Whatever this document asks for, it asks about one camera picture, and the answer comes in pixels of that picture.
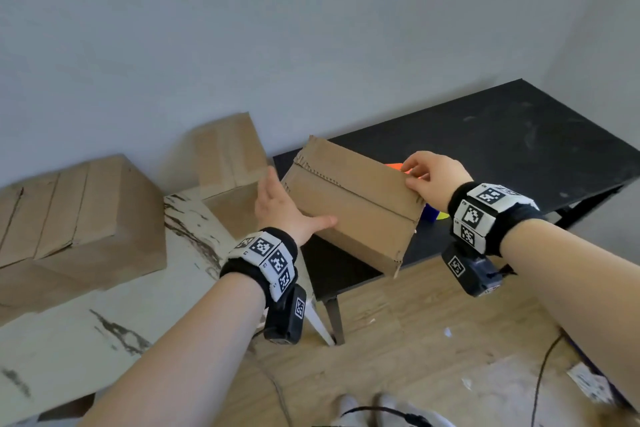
wooden floor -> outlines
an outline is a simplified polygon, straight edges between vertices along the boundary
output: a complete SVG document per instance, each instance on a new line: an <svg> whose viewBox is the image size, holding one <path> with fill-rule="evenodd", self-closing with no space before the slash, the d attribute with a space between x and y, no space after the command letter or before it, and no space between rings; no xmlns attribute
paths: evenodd
<svg viewBox="0 0 640 427"><path fill-rule="evenodd" d="M323 345L310 329L297 346L256 340L296 426L327 425L342 393L367 405L379 391L436 410L457 427L529 425L540 363L558 332L519 277L474 299L434 259L339 300L343 346ZM565 374L576 362L564 342L552 353L537 426L600 425L596 408ZM285 425L273 386L246 357L216 427Z"/></svg>

person's left hand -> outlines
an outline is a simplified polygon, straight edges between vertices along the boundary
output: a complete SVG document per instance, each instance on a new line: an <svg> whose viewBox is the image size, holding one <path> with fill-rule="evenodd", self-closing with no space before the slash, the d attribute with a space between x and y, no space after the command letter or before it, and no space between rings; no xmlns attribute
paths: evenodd
<svg viewBox="0 0 640 427"><path fill-rule="evenodd" d="M258 229L273 227L286 232L296 245L304 245L311 235L334 227L335 216L304 216L278 180L276 170L269 166L267 175L258 181L258 199L255 200Z"/></svg>

small cardboard box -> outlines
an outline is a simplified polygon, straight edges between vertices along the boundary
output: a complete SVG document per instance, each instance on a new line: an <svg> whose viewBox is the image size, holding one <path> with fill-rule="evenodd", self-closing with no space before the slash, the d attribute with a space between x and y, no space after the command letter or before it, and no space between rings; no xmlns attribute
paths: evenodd
<svg viewBox="0 0 640 427"><path fill-rule="evenodd" d="M331 142L309 137L282 180L300 211L332 214L338 225L317 235L395 276L424 200L395 169Z"/></svg>
<svg viewBox="0 0 640 427"><path fill-rule="evenodd" d="M236 239L257 230L257 182L268 163L248 113L208 123L193 131L200 196Z"/></svg>
<svg viewBox="0 0 640 427"><path fill-rule="evenodd" d="M162 193L122 155L0 190L0 325L165 267Z"/></svg>

colorful object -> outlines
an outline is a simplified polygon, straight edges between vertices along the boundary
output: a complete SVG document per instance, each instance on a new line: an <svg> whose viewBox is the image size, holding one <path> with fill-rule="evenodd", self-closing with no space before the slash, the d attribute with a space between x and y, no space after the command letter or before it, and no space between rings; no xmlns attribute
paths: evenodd
<svg viewBox="0 0 640 427"><path fill-rule="evenodd" d="M385 164L392 169L396 169L399 171L402 168L402 164ZM424 210L422 211L422 215L420 216L420 220L429 221L429 223L433 223L436 220L446 220L449 217L448 214L443 213L442 211L436 210L436 208L432 208L428 204L424 205Z"/></svg>

white table leg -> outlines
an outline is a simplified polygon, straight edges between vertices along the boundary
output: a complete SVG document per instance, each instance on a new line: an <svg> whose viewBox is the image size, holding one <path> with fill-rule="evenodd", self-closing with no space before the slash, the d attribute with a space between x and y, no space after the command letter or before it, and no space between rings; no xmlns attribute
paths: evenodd
<svg viewBox="0 0 640 427"><path fill-rule="evenodd" d="M324 323L316 312L316 304L314 303L313 299L307 299L307 305L305 307L305 317L329 346L335 346L335 341L333 340L331 334L329 334L329 331L326 329L326 327L324 327Z"/></svg>

